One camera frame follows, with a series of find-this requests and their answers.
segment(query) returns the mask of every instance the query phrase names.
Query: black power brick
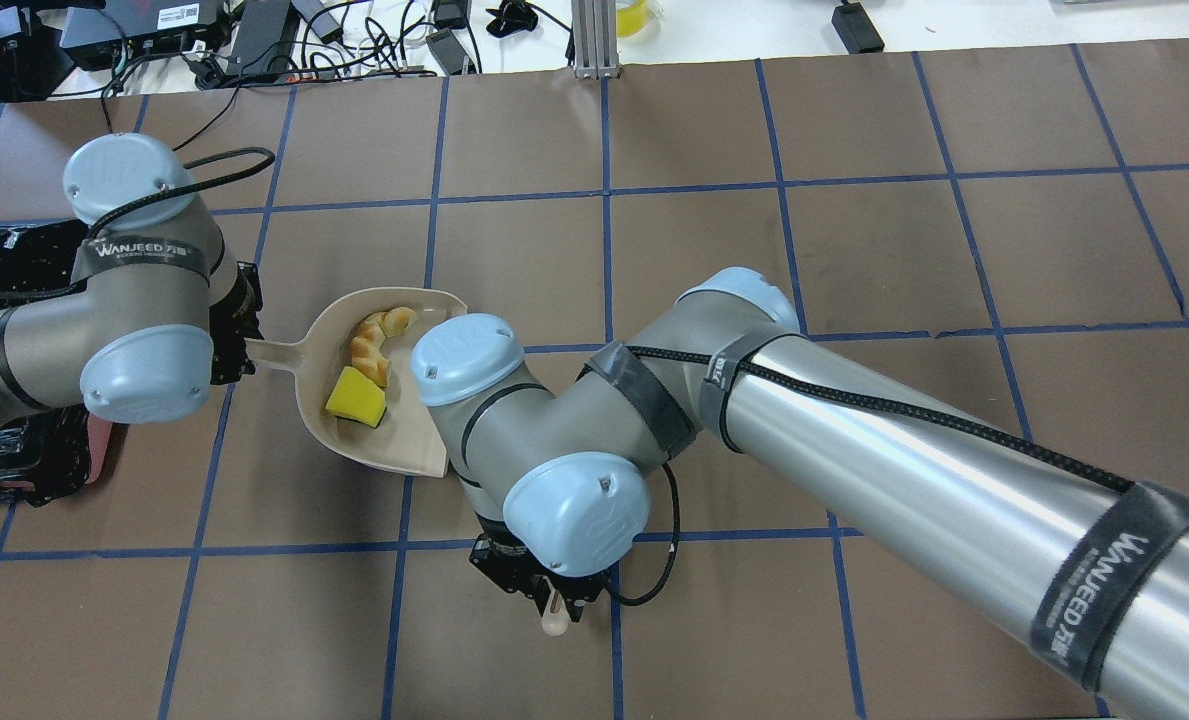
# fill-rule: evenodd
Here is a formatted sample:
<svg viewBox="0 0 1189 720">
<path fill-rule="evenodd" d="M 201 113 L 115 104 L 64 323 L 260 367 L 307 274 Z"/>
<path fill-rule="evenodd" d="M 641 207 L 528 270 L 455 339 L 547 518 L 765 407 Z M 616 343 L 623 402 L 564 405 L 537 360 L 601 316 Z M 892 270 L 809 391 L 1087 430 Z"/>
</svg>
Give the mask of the black power brick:
<svg viewBox="0 0 1189 720">
<path fill-rule="evenodd" d="M 838 37 L 847 48 L 847 53 L 881 53 L 883 51 L 883 38 L 877 36 L 874 23 L 870 23 L 869 14 L 858 4 L 849 4 L 842 0 L 842 5 L 835 8 L 832 19 Z"/>
</svg>

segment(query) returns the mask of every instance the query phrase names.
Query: white table surface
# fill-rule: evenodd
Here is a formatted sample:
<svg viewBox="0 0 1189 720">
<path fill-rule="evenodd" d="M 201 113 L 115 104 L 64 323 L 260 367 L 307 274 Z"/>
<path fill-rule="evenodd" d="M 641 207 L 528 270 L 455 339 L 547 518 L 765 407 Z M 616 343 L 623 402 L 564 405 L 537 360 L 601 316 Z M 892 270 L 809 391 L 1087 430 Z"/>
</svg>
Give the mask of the white table surface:
<svg viewBox="0 0 1189 720">
<path fill-rule="evenodd" d="M 700 63 L 844 53 L 830 24 L 830 0 L 650 0 L 655 17 L 638 36 L 619 43 L 622 63 Z M 483 53 L 484 72 L 526 72 L 561 68 L 567 36 L 547 18 L 534 32 L 497 40 L 484 29 L 495 1 L 474 0 L 472 26 Z M 539 5 L 567 21 L 570 0 Z M 1106 0 L 1062 4 L 1059 0 L 864 0 L 887 50 L 949 50 L 1052 45 L 1062 42 L 1124 42 L 1189 37 L 1189 0 Z M 370 12 L 398 34 L 405 1 L 375 0 L 353 6 L 346 23 L 346 44 L 366 44 L 361 19 Z M 340 10 L 333 14 L 339 17 Z M 416 10 L 410 14 L 415 17 Z M 470 50 L 465 31 L 457 31 Z M 408 59 L 438 69 L 424 46 L 409 46 Z M 107 72 L 75 72 L 58 91 L 103 86 Z M 152 63 L 128 83 L 128 91 L 195 90 L 182 61 Z"/>
</svg>

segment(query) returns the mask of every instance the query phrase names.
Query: dustpan handle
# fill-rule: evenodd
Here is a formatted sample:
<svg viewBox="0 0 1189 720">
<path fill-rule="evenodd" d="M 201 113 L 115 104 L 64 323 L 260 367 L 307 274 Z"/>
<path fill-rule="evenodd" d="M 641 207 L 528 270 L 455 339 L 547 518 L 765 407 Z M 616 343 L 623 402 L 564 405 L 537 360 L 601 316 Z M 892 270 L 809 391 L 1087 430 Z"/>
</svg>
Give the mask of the dustpan handle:
<svg viewBox="0 0 1189 720">
<path fill-rule="evenodd" d="M 265 366 L 265 368 L 283 370 L 287 373 L 296 372 L 301 365 L 301 350 L 296 345 L 287 342 L 270 342 L 268 340 L 252 340 L 247 337 L 247 356 L 252 364 Z"/>
</svg>

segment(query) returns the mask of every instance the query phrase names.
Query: yellow sponge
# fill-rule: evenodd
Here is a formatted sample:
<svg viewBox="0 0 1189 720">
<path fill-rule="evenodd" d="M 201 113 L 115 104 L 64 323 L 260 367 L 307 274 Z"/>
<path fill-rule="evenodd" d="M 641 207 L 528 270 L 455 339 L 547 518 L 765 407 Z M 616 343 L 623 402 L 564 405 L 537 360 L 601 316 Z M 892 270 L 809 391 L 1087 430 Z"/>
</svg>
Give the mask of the yellow sponge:
<svg viewBox="0 0 1189 720">
<path fill-rule="evenodd" d="M 376 428 L 385 413 L 385 391 L 356 368 L 341 368 L 328 397 L 328 413 Z"/>
</svg>

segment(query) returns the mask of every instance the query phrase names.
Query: beige dustpan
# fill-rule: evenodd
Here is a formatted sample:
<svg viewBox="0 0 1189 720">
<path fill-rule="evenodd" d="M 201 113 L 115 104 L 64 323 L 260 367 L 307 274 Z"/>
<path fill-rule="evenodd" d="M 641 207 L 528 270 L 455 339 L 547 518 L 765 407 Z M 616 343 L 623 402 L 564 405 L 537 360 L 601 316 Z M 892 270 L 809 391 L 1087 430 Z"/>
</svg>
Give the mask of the beige dustpan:
<svg viewBox="0 0 1189 720">
<path fill-rule="evenodd" d="M 392 368 L 385 389 L 385 416 L 380 427 L 339 419 L 323 405 L 341 368 L 350 364 L 350 339 L 367 315 L 390 307 L 416 310 L 416 323 L 398 337 L 389 337 L 382 352 Z M 413 346 L 443 320 L 464 315 L 465 302 L 454 295 L 421 288 L 371 288 L 333 302 L 310 324 L 306 340 L 291 345 L 247 341 L 247 354 L 265 368 L 285 370 L 296 378 L 296 406 L 312 436 L 369 468 L 405 475 L 441 478 L 447 473 L 447 448 L 438 436 L 429 411 L 416 396 L 416 379 L 408 366 Z"/>
</svg>

